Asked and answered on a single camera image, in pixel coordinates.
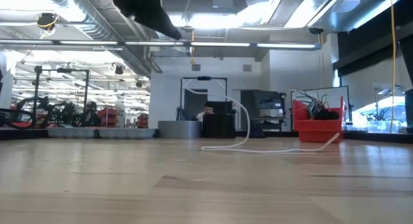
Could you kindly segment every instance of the gray tray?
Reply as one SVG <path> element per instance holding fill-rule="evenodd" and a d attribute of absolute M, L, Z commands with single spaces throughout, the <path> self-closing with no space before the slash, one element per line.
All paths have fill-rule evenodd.
<path fill-rule="evenodd" d="M 101 128 L 99 135 L 104 139 L 151 139 L 155 129 L 146 128 Z"/>
<path fill-rule="evenodd" d="M 49 137 L 60 138 L 97 138 L 99 132 L 96 128 L 47 128 Z"/>

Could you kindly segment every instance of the red bin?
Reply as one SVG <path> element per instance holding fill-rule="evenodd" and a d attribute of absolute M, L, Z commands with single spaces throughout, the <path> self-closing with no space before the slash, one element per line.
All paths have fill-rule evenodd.
<path fill-rule="evenodd" d="M 337 133 L 340 133 L 340 136 L 334 142 L 339 143 L 343 140 L 343 125 L 346 111 L 343 97 L 341 97 L 340 108 L 327 109 L 329 111 L 336 111 L 339 114 L 337 120 L 308 119 L 306 107 L 307 105 L 300 101 L 293 100 L 292 102 L 294 130 L 298 131 L 300 141 L 325 143 Z"/>

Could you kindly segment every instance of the gray cylinder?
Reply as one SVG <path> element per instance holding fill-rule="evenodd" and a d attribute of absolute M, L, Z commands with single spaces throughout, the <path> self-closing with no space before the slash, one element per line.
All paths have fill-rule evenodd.
<path fill-rule="evenodd" d="M 202 122 L 199 121 L 158 121 L 160 138 L 195 139 L 201 137 Z"/>

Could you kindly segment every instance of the man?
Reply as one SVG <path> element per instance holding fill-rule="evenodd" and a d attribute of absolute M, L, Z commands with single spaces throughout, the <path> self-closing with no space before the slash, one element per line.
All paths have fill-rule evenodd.
<path fill-rule="evenodd" d="M 204 118 L 204 114 L 213 114 L 213 113 L 214 113 L 214 109 L 213 109 L 208 103 L 205 103 L 204 112 L 200 112 L 200 113 L 196 116 L 196 119 L 197 119 L 198 121 L 202 122 L 202 121 L 203 121 L 203 118 Z"/>

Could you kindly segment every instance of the floor board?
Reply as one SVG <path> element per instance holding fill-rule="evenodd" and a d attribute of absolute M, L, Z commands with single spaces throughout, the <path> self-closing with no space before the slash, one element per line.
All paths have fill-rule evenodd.
<path fill-rule="evenodd" d="M 413 146 L 202 152 L 230 140 L 0 141 L 0 223 L 411 223 Z M 243 148 L 318 148 L 296 138 Z"/>

